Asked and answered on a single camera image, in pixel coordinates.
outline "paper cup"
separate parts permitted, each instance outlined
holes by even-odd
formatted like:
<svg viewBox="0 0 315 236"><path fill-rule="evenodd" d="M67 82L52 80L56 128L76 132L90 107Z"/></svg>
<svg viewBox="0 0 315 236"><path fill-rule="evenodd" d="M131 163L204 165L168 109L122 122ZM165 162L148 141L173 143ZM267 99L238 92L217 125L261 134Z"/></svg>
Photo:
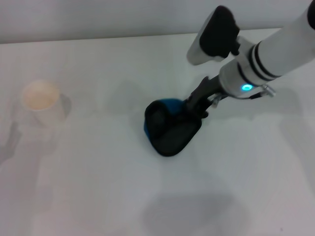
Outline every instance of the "paper cup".
<svg viewBox="0 0 315 236"><path fill-rule="evenodd" d="M49 81L38 80L26 86L22 92L22 104L45 126L65 121L60 90Z"/></svg>

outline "white table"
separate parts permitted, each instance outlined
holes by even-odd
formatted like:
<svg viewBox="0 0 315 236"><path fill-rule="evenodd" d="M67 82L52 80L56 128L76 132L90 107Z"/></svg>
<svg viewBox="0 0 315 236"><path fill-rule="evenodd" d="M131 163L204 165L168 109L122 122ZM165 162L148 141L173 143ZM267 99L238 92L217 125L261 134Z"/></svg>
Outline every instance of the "white table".
<svg viewBox="0 0 315 236"><path fill-rule="evenodd" d="M186 98L227 61L189 65L194 37L0 45L1 236L315 234L314 62L272 82L273 99L222 101L178 156L150 146L145 108ZM36 79L66 95L64 125L21 109Z"/></svg>

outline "blue fabric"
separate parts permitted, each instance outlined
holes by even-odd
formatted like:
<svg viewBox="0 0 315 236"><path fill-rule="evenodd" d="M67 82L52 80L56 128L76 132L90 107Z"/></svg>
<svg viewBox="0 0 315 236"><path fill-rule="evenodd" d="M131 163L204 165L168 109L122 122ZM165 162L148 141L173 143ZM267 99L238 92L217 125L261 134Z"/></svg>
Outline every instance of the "blue fabric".
<svg viewBox="0 0 315 236"><path fill-rule="evenodd" d="M179 100L176 98L168 98L168 99L161 99L159 101L164 103L164 105L167 107L170 114L173 116L179 114L183 109L184 102L182 100ZM150 139L146 121L144 121L144 132L146 133L147 137Z"/></svg>

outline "cup rim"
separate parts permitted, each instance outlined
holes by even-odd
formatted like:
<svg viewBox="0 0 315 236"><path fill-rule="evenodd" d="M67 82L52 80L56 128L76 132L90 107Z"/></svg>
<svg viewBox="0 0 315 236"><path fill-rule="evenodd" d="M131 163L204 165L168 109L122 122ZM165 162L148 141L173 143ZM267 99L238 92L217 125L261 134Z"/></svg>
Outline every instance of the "cup rim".
<svg viewBox="0 0 315 236"><path fill-rule="evenodd" d="M30 89L31 86L33 86L35 83L38 83L38 82L49 83L49 84L53 85L53 86L56 88L57 92L58 92L58 98L57 98L50 106L45 107L44 109L39 109L39 110L30 108L30 107L25 103L25 101L24 101L24 95L25 95L26 91L27 91L28 89ZM58 102L58 100L60 99L60 94L61 94L61 93L60 93L60 89L58 88L58 86L57 86L55 83L53 83L53 82L51 82L51 81L49 81L49 80L34 80L34 81L32 81L30 84L26 85L26 86L23 88L22 94L21 94L21 102L22 102L22 104L23 104L23 107L24 107L25 109L29 110L29 111L33 111L33 112L45 111L45 110L48 110L48 109L52 108L52 107Z"/></svg>

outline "blue led light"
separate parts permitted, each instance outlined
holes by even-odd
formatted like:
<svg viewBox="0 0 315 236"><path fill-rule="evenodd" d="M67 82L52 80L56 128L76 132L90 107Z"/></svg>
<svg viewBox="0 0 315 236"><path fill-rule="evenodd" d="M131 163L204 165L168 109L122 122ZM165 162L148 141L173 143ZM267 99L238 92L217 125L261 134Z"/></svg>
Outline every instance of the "blue led light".
<svg viewBox="0 0 315 236"><path fill-rule="evenodd" d="M251 89L252 89L252 85L248 85L248 84L242 85L242 90L244 90L244 91L249 91Z"/></svg>

